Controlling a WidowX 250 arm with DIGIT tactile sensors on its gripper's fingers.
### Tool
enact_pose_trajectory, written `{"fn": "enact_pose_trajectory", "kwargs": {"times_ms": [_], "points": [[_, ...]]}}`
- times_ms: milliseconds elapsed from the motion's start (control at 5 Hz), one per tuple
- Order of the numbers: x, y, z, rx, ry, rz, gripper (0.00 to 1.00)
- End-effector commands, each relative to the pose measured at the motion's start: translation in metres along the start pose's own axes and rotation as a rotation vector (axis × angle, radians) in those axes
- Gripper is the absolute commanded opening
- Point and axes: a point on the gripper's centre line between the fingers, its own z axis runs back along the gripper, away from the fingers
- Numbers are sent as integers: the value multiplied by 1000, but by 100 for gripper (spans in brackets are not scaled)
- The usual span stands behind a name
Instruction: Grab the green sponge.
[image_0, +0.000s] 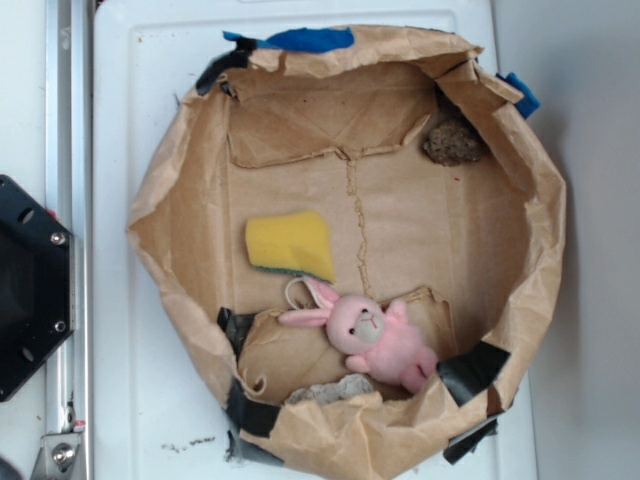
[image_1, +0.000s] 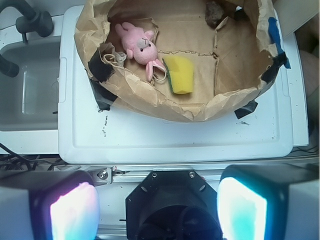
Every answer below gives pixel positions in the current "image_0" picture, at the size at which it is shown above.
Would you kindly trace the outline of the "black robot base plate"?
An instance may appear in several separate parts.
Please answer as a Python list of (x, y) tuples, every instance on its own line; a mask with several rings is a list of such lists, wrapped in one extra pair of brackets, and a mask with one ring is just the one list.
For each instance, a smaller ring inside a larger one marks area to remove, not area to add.
[(72, 234), (1, 176), (1, 400), (69, 337)]

